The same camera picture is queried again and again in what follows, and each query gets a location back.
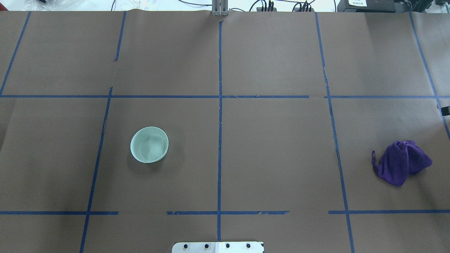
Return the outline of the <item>mint green bowl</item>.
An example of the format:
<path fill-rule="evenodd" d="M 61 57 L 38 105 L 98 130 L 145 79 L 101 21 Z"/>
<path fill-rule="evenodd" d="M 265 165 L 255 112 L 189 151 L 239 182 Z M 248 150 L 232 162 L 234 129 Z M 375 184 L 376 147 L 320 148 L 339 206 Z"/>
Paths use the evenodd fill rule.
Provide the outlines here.
<path fill-rule="evenodd" d="M 153 163 L 165 157 L 168 146 L 167 134 L 161 128 L 149 126 L 134 134 L 130 142 L 130 152 L 139 162 Z"/>

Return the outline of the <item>purple cloth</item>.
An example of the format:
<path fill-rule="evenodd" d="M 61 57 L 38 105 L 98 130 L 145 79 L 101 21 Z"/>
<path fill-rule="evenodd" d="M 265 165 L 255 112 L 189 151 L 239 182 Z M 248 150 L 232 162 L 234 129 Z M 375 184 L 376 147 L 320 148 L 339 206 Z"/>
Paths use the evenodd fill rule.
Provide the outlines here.
<path fill-rule="evenodd" d="M 377 162 L 376 151 L 371 153 L 373 171 L 380 179 L 393 186 L 403 186 L 410 175 L 429 168 L 432 159 L 413 140 L 395 141 L 389 145 Z"/>

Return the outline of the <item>black desktop box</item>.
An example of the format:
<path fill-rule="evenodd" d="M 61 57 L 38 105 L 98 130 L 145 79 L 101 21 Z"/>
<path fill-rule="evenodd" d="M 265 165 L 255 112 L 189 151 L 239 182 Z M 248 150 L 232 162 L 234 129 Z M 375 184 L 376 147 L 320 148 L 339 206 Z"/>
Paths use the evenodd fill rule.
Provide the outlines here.
<path fill-rule="evenodd" d="M 408 0 L 341 0 L 336 10 L 358 13 L 403 13 L 409 12 L 412 7 L 412 3 Z"/>

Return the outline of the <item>aluminium frame post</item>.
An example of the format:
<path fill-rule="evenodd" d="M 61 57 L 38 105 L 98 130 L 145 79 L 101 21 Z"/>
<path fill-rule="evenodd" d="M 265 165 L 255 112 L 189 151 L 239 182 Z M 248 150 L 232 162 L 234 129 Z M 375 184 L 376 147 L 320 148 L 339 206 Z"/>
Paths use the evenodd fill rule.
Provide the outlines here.
<path fill-rule="evenodd" d="M 212 0 L 212 16 L 228 16 L 228 0 Z"/>

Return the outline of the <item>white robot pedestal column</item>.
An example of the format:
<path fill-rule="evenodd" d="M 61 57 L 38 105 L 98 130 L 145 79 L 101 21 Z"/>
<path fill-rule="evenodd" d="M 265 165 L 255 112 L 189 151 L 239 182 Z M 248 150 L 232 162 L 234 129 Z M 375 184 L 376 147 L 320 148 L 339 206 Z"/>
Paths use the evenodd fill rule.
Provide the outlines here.
<path fill-rule="evenodd" d="M 172 253 L 264 253 L 264 243 L 257 241 L 179 242 Z"/>

